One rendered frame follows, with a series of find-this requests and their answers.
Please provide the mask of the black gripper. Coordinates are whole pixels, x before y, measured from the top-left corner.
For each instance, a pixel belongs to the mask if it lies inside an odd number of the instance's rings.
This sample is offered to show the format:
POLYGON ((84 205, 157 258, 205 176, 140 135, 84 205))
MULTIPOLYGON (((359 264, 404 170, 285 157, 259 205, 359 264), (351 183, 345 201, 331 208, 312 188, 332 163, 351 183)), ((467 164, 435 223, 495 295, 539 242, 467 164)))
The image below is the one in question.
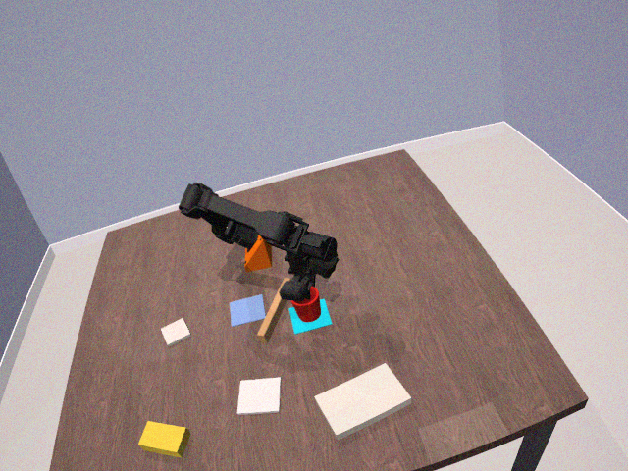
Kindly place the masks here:
POLYGON ((316 273, 307 271, 307 261, 309 256, 289 256, 286 254, 285 261, 289 262, 288 273, 294 275, 292 280, 285 281, 279 290, 281 299, 302 301, 304 298, 310 299, 310 289, 315 287, 316 273))

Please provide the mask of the white flat square pad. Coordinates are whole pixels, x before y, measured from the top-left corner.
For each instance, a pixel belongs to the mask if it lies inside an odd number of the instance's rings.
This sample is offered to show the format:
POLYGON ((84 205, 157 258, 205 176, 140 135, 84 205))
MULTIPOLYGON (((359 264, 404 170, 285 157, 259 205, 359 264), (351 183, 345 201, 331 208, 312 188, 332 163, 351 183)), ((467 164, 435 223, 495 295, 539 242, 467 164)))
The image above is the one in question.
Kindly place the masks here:
POLYGON ((281 377, 240 381, 237 415, 280 412, 281 377))

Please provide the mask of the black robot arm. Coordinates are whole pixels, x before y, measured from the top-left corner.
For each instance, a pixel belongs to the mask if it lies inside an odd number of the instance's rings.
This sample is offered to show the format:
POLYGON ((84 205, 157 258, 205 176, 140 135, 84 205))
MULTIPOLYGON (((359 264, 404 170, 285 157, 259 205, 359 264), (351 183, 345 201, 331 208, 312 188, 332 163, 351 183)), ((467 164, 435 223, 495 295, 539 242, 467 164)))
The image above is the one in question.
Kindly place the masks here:
POLYGON ((309 256, 307 271, 325 279, 339 262, 337 241, 333 237, 308 232, 309 224, 287 211, 259 212, 220 197, 202 183, 188 184, 179 209, 189 218, 204 219, 212 225, 216 238, 228 244, 235 242, 247 248, 248 253, 260 235, 266 243, 289 256, 309 256), (294 222, 299 225, 295 226, 294 222))

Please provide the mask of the yellow rectangular block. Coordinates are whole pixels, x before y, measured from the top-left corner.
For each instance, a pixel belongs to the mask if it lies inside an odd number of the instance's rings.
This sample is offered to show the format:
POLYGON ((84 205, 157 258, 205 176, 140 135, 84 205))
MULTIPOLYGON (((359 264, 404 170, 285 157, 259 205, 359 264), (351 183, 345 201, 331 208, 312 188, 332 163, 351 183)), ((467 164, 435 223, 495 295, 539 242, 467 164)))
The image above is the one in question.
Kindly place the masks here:
POLYGON ((183 457, 190 437, 187 427, 147 422, 139 445, 143 450, 183 457))

